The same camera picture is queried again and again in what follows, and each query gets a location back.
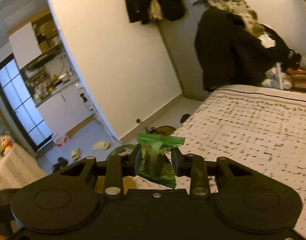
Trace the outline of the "green snack packet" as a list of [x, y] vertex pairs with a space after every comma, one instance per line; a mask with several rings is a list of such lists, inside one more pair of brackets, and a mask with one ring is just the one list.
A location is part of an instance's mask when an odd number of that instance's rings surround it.
[[142, 133], [137, 135], [142, 160], [139, 176], [159, 185], [174, 189], [177, 185], [172, 163], [167, 153], [184, 145], [184, 137]]

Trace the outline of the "cream slipper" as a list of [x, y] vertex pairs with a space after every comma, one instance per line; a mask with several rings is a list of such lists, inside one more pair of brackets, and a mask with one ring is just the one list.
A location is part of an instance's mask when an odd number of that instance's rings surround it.
[[93, 150], [107, 150], [110, 147], [111, 143], [109, 141], [98, 141], [92, 146]]
[[81, 156], [81, 149], [77, 148], [71, 152], [71, 158], [73, 161], [77, 161]]

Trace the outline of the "white kitchen cabinet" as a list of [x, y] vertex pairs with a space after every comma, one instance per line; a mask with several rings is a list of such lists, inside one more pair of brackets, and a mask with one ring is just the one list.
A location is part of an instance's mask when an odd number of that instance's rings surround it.
[[58, 135], [66, 134], [94, 115], [80, 81], [70, 81], [36, 107], [50, 131]]

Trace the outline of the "patterned white bed blanket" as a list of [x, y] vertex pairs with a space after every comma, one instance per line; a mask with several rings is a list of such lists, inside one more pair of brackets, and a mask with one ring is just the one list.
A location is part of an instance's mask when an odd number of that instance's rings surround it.
[[182, 153], [228, 157], [299, 193], [295, 229], [306, 238], [306, 93], [234, 85], [182, 100], [149, 127], [172, 126]]

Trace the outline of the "black coat on chair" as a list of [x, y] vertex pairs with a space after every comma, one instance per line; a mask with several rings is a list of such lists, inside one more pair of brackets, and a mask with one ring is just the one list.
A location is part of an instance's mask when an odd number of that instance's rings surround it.
[[287, 70], [300, 62], [301, 55], [290, 49], [273, 29], [265, 30], [275, 46], [265, 48], [246, 31], [240, 16], [214, 7], [206, 9], [195, 37], [204, 90], [212, 92], [225, 85], [259, 86], [276, 63]]

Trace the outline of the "cartoon boy doll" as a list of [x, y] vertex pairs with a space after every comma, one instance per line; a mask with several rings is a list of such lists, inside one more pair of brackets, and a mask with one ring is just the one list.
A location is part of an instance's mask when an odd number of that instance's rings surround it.
[[6, 156], [13, 148], [13, 142], [11, 140], [11, 136], [8, 134], [4, 134], [0, 137], [1, 147], [3, 148], [2, 154]]

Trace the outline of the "grey door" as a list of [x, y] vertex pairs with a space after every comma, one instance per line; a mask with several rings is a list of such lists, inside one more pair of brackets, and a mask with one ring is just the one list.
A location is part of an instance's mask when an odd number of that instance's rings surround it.
[[209, 93], [203, 89], [202, 68], [195, 51], [199, 20], [206, 11], [206, 0], [183, 0], [185, 15], [174, 22], [162, 20], [159, 31], [185, 98], [203, 101]]

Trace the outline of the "orange plastic basket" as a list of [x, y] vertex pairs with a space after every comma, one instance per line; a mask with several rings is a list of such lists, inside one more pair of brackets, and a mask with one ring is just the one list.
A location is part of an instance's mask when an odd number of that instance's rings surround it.
[[287, 68], [286, 73], [290, 76], [294, 89], [306, 90], [306, 70]]

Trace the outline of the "hanging dark clothes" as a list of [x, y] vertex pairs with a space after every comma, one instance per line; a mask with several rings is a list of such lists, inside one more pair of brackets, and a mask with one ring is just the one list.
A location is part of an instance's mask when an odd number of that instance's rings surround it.
[[171, 22], [181, 19], [186, 12], [183, 0], [125, 0], [130, 23], [145, 25], [162, 19]]

